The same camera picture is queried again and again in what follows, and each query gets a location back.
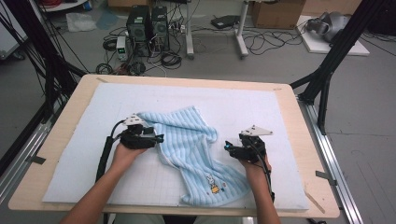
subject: striped towel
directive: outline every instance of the striped towel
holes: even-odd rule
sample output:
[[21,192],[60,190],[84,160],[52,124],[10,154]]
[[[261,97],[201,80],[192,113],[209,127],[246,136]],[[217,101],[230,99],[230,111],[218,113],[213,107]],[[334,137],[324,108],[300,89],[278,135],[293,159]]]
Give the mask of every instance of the striped towel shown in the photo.
[[244,197],[250,190],[246,178],[233,167],[212,160],[210,144],[217,139],[214,128],[205,124],[193,106],[170,114],[139,113],[156,133],[164,134],[162,163],[177,168],[188,193],[183,203],[221,206]]

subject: computer tower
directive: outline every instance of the computer tower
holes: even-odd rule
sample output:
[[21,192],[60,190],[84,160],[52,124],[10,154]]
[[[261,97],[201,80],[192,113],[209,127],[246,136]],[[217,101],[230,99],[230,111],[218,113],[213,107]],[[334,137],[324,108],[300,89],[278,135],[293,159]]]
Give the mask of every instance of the computer tower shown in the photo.
[[134,45],[134,55],[138,57],[149,57],[151,48],[153,47],[147,42],[136,42]]
[[149,6],[132,6],[126,22],[131,43],[146,42],[153,37]]
[[156,50],[169,50],[169,32],[166,7],[155,7],[151,11],[151,22]]

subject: cardboard box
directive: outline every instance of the cardboard box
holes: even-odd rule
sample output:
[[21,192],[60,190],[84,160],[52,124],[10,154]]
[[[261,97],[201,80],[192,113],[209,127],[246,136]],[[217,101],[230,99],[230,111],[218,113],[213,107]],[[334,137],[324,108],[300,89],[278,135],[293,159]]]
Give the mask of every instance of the cardboard box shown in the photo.
[[305,0],[282,0],[275,4],[255,3],[253,23],[257,28],[294,29]]
[[361,0],[306,0],[302,15],[320,16],[323,12],[338,11],[345,15],[352,15]]
[[109,7],[131,7],[134,5],[150,6],[150,0],[107,0]]

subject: wooden table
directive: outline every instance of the wooden table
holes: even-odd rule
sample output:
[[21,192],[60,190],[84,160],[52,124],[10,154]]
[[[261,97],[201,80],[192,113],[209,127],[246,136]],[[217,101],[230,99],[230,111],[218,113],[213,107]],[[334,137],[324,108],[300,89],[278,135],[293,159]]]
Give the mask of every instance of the wooden table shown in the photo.
[[[68,211],[70,203],[42,203],[42,198],[52,179],[57,162],[72,137],[73,131],[89,104],[99,83],[130,83],[182,87],[207,87],[237,90],[273,91],[278,100],[290,145],[299,168],[309,210],[305,212],[279,212],[281,217],[338,217],[340,212],[326,179],[316,176],[323,172],[318,153],[305,124],[302,112],[291,87],[287,84],[254,83],[238,81],[199,80],[163,77],[116,77],[86,75],[78,84],[61,116],[53,126],[37,156],[47,159],[44,164],[32,163],[25,177],[9,201],[9,208],[30,211]],[[141,205],[108,205],[106,212],[181,214],[213,216],[256,216],[255,209],[165,207]]]

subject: human hand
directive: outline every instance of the human hand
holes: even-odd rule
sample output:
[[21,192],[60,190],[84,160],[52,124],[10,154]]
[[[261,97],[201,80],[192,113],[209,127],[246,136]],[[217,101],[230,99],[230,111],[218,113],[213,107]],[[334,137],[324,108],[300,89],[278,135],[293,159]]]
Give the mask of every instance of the human hand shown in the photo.
[[113,162],[110,169],[125,172],[134,162],[134,159],[147,149],[129,149],[122,143],[119,143],[114,152]]

